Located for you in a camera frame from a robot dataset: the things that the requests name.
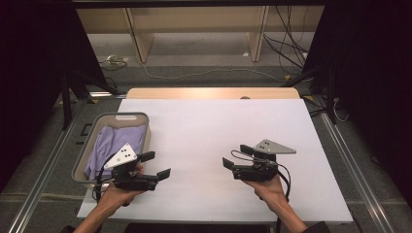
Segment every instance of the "purple cloth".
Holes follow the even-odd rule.
[[[130,144],[136,153],[141,151],[147,125],[137,127],[112,128],[104,126],[97,135],[93,151],[88,158],[85,174],[90,181],[99,175],[106,159],[119,151],[126,143]],[[103,172],[103,177],[110,178],[112,169]]]

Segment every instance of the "hand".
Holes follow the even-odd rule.
[[[141,164],[136,166],[136,170],[139,175],[143,175],[143,166]],[[129,204],[135,196],[143,192],[145,191],[118,189],[113,183],[109,183],[97,206],[88,214],[75,232],[95,232],[107,217],[112,216],[118,208],[124,204]]]
[[[282,188],[282,183],[279,175],[276,175],[271,181],[264,183],[247,182],[245,184],[255,189],[255,194],[263,199],[263,201],[269,207],[269,210],[276,213],[275,204],[288,202]]]
[[[289,205],[279,175],[276,175],[269,182],[244,181],[244,183],[255,189],[255,194],[263,199],[269,210],[278,216],[290,232],[303,232],[307,229],[307,226]]]

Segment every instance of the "electrical cable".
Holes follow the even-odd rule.
[[[294,48],[296,48],[296,49],[298,49],[298,50],[301,50],[301,51],[304,51],[304,52],[308,52],[308,50],[305,50],[305,49],[302,49],[302,48],[298,48],[298,47],[293,46],[293,45],[291,45],[291,44],[288,44],[288,43],[286,43],[286,42],[278,41],[278,40],[276,40],[276,39],[273,39],[273,38],[267,36],[266,34],[263,34],[263,36],[266,37],[269,41],[273,41],[273,42],[276,42],[276,43],[279,43],[279,44],[284,44],[284,46],[294,47]]]
[[[117,59],[117,60],[106,59],[106,61],[104,61],[103,63],[105,63],[105,62],[109,62],[109,63],[111,63],[111,64],[113,63],[113,64],[116,64],[116,65],[117,65],[117,67],[116,67],[116,68],[113,68],[113,69],[109,69],[109,68],[107,68],[106,66],[100,66],[100,68],[102,68],[102,69],[105,70],[105,71],[117,71],[117,70],[119,70],[119,69],[127,66],[127,62],[126,62],[126,60],[125,60],[124,58],[122,58],[122,59]]]
[[[102,167],[101,167],[101,169],[100,169],[100,171],[99,171],[99,175],[98,175],[97,178],[96,178],[96,184],[95,184],[94,187],[93,187],[93,191],[92,191],[92,193],[91,193],[91,194],[92,194],[91,196],[93,197],[94,200],[97,201],[97,203],[100,201],[101,194],[104,192],[104,191],[101,190],[102,185],[103,185],[103,182],[110,180],[110,179],[102,180],[102,175],[103,175],[103,172],[104,172],[104,170],[105,170],[105,169],[104,169],[104,165],[106,165],[106,163],[108,163],[109,160],[112,159],[113,156],[115,156],[115,154],[116,154],[116,153],[111,154],[111,155],[106,159],[106,161],[103,163],[103,165],[102,165]]]
[[[321,109],[319,109],[319,110],[315,110],[315,111],[309,112],[309,116],[310,116],[310,117],[314,117],[314,116],[317,116],[318,114],[326,113],[326,112],[327,112],[327,108],[321,108]]]
[[[296,41],[297,43],[301,42],[303,39],[303,34],[305,33],[306,16],[308,14],[308,11],[309,11],[309,6],[306,6],[305,15],[303,15],[302,34],[300,34],[300,39]]]
[[[118,85],[116,84],[116,82],[112,78],[106,77],[106,80],[110,80],[110,82],[112,82],[112,84],[113,84],[113,88],[118,89]]]
[[[100,46],[98,46],[98,48],[101,48],[101,47],[103,47],[103,46],[106,46],[107,48],[109,48],[109,52],[107,52],[107,57],[109,57],[110,54],[111,54],[111,52],[112,52],[112,49],[110,48],[109,44],[100,45]],[[104,62],[107,61],[107,58],[104,59],[103,61],[99,61],[99,60],[97,60],[97,61],[98,61],[99,63],[104,63]]]
[[[345,122],[346,120],[348,120],[349,115],[346,115],[345,118],[341,118],[341,117],[337,114],[337,112],[336,112],[336,105],[337,105],[338,102],[339,102],[339,101],[335,101],[335,103],[333,104],[333,112],[335,113],[337,119],[339,119],[339,120],[342,121],[342,122]]]
[[[264,38],[264,40],[267,42],[267,44],[269,45],[269,47],[270,47],[271,49],[273,49],[274,51],[276,51],[279,55],[283,56],[285,59],[287,59],[287,60],[288,60],[290,63],[292,63],[293,65],[295,65],[295,66],[297,66],[297,67],[299,67],[299,68],[303,68],[301,65],[297,64],[296,62],[294,62],[293,60],[291,60],[290,58],[288,58],[287,56],[285,56],[285,55],[281,52],[281,50],[276,49],[276,48],[269,42],[268,37],[266,36],[266,34],[263,34],[263,38]]]
[[[243,155],[245,155],[245,156],[251,157],[251,159],[247,159],[247,158],[242,158],[242,157],[236,156],[236,155],[233,154],[234,152],[238,152],[238,153],[243,154]],[[253,157],[252,155],[246,154],[246,153],[244,153],[244,152],[242,152],[242,151],[239,151],[239,150],[232,150],[232,151],[231,151],[231,154],[232,154],[232,156],[235,157],[235,158],[239,158],[239,159],[246,160],[246,161],[265,162],[265,163],[268,161],[268,160],[266,160],[266,159],[261,159],[261,158]],[[279,169],[278,169],[278,171],[277,171],[277,175],[279,175],[279,177],[282,178],[282,180],[285,182],[285,184],[286,184],[286,186],[287,186],[287,191],[286,191],[286,193],[285,193],[285,197],[286,197],[287,201],[289,202],[289,195],[290,195],[290,193],[291,193],[291,187],[292,187],[291,173],[289,172],[288,168],[285,167],[284,165],[279,164],[279,163],[277,163],[277,162],[274,162],[274,163],[275,163],[277,166],[280,166],[280,167],[284,168],[284,169],[287,171],[287,173],[288,173],[288,179],[287,179],[287,178],[285,177],[285,175],[283,175],[283,174],[279,171]],[[276,233],[280,233],[281,225],[282,225],[282,221],[281,221],[281,220],[279,219],[279,217],[278,217],[277,220],[276,220]]]
[[[292,33],[291,33],[291,14],[292,14],[292,7],[291,7],[291,6],[288,6],[288,8],[287,8],[287,10],[288,10],[288,24],[285,23],[285,21],[284,21],[282,15],[280,14],[279,9],[278,9],[277,6],[275,7],[275,9],[276,9],[276,12],[277,12],[278,15],[279,15],[279,18],[280,18],[281,21],[282,21],[282,24],[283,24],[284,27],[285,27],[285,36],[284,36],[284,41],[283,41],[283,42],[285,42],[286,36],[288,35],[289,38],[290,38],[291,41],[292,41],[293,47],[300,48],[300,49],[303,49],[303,50],[304,50],[304,48],[301,47],[301,46],[294,40],[294,38],[293,38],[293,36],[292,36]],[[294,50],[297,59],[299,60],[301,66],[303,66],[303,62],[300,60],[300,57],[303,58],[303,60],[304,60],[304,56],[303,56],[303,54],[300,52],[300,50],[298,50],[298,51],[299,51],[299,52],[297,52],[296,50]]]
[[[183,79],[183,78],[187,78],[187,77],[191,77],[191,76],[203,76],[203,75],[206,75],[206,74],[209,74],[209,73],[213,73],[213,72],[233,72],[233,71],[239,71],[239,72],[252,72],[252,73],[255,73],[255,74],[259,74],[259,75],[263,75],[263,76],[269,77],[270,79],[276,80],[276,81],[278,81],[278,82],[282,82],[282,83],[285,83],[285,82],[286,82],[286,81],[284,81],[284,80],[281,80],[281,79],[279,79],[279,78],[270,76],[270,75],[265,74],[265,73],[263,73],[263,72],[254,71],[254,70],[249,70],[249,69],[214,69],[214,70],[209,70],[209,71],[205,71],[205,72],[202,72],[202,73],[194,73],[194,74],[182,75],[182,76],[177,76],[177,77],[161,77],[161,76],[150,75],[149,72],[148,72],[148,69],[147,69],[146,65],[143,64],[143,63],[140,63],[140,64],[141,64],[142,67],[144,68],[145,73],[146,73],[146,75],[147,75],[149,78],[159,79],[159,80],[179,80],[179,79]]]
[[[355,224],[356,224],[357,227],[358,227],[358,230],[360,231],[360,233],[363,233],[363,230],[362,230],[362,228],[361,228],[361,225],[360,225],[360,223],[358,222],[357,218],[355,217],[354,212],[351,210],[351,208],[349,207],[349,205],[347,205],[347,206],[348,206],[349,212],[351,213],[352,218],[354,219]]]

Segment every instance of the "white table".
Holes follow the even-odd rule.
[[[273,223],[276,216],[251,187],[234,180],[222,163],[225,157],[235,164],[245,164],[232,157],[231,150],[239,150],[240,144],[252,147],[269,139],[297,151],[279,154],[278,162],[291,172],[290,203],[303,221],[353,221],[302,100],[124,99],[119,112],[149,116],[150,150],[156,155],[146,163],[145,172],[172,171],[155,191],[136,197],[112,219]],[[94,206],[88,190],[78,217],[86,217]]]

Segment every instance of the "black cable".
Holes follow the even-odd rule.
[[[285,21],[284,21],[283,17],[281,16],[278,7],[276,6],[275,8],[276,8],[276,12],[277,12],[278,15],[279,15],[279,18],[280,18],[281,21],[282,21],[282,24],[283,24],[284,27],[285,27],[285,31],[286,31],[286,32],[285,32],[285,36],[284,36],[284,41],[285,41],[285,39],[286,39],[286,35],[288,35],[289,38],[290,38],[291,41],[292,41],[293,47],[297,47],[297,48],[300,48],[300,49],[303,49],[303,50],[304,50],[304,48],[301,47],[301,46],[294,40],[294,38],[293,38],[293,36],[292,36],[292,33],[291,33],[291,12],[292,12],[292,7],[288,6],[288,25],[285,24]],[[300,60],[300,57],[299,57],[299,55],[297,54],[297,51],[296,51],[295,49],[293,49],[293,50],[294,50],[294,52],[295,52],[295,54],[296,54],[296,57],[297,57],[297,59],[299,60],[300,64],[303,66],[303,63],[302,63],[302,61]],[[300,54],[300,56],[304,59],[304,56],[303,56],[303,54],[300,52],[300,50],[299,50],[299,54]]]
[[[360,223],[358,222],[357,218],[355,217],[354,212],[351,210],[351,208],[349,208],[349,206],[348,206],[348,209],[349,209],[349,212],[351,213],[352,218],[354,219],[355,224],[356,224],[357,227],[358,227],[358,230],[360,231],[360,233],[363,233],[363,230],[361,229],[361,225],[360,225]]]
[[[291,185],[292,185],[292,180],[291,180],[291,174],[289,173],[289,170],[282,164],[278,164],[279,166],[283,167],[287,173],[288,173],[288,177],[289,177],[289,181],[286,179],[286,177],[278,170],[278,175],[282,178],[282,180],[284,180],[284,182],[287,185],[287,190],[286,190],[286,200],[289,202],[289,194],[291,193]],[[281,232],[281,227],[282,227],[282,221],[279,219],[279,217],[276,220],[276,233],[280,233]]]
[[[270,42],[269,40],[266,38],[267,36],[263,35],[264,40],[266,41],[266,43],[269,45],[269,47],[271,47],[274,51],[276,51],[279,55],[283,56],[285,59],[287,59],[290,63],[294,64],[295,66],[299,67],[300,69],[302,69],[303,67],[299,64],[297,64],[296,62],[294,62],[293,60],[291,60],[290,58],[288,58],[287,56],[285,56],[283,53],[281,53],[279,50],[277,50]],[[280,61],[279,58],[279,64],[281,65],[281,68],[288,74],[290,74],[291,72],[286,71],[284,69],[284,67],[282,66],[282,63]]]
[[[300,39],[297,42],[300,42],[303,39],[303,34],[305,33],[305,25],[306,25],[306,15],[308,14],[309,6],[306,6],[305,15],[303,16],[303,24],[302,24],[302,34],[300,35]]]
[[[294,47],[294,48],[296,48],[297,50],[301,50],[301,51],[304,51],[304,52],[308,52],[308,50],[305,50],[305,49],[302,49],[302,48],[298,48],[298,47],[293,46],[293,45],[291,45],[291,44],[288,44],[288,43],[286,43],[286,42],[278,41],[278,40],[276,40],[276,39],[273,39],[273,38],[269,37],[269,36],[266,35],[266,34],[263,34],[263,36],[265,36],[265,37],[266,37],[268,40],[270,40],[270,41],[273,41],[273,42],[276,42],[276,43],[279,43],[279,44],[284,44],[285,46],[288,46],[288,47]]]
[[[114,89],[118,89],[118,85],[116,84],[116,82],[115,82],[112,78],[106,77],[106,80],[110,80],[110,81],[112,82],[112,84],[113,84],[113,88],[114,88]]]
[[[102,175],[103,175],[103,172],[104,172],[104,165],[105,165],[106,163],[108,163],[109,160],[112,159],[113,156],[115,156],[115,154],[116,154],[116,153],[111,154],[111,155],[106,159],[106,161],[103,163],[103,165],[102,165],[102,167],[101,167],[101,169],[100,169],[100,171],[99,171],[99,175],[97,176],[96,184],[94,185],[94,187],[93,187],[93,192],[92,192],[92,197],[93,197],[94,200],[97,201],[97,203],[100,201],[100,198],[102,197],[101,194],[102,194],[103,192],[102,192],[101,190],[102,190],[103,182],[107,181],[107,180],[103,180],[103,181],[102,181]]]
[[[310,115],[310,117],[314,117],[314,116],[317,116],[318,114],[325,113],[325,112],[327,112],[327,108],[322,108],[322,109],[319,109],[319,110],[309,112],[309,115]]]

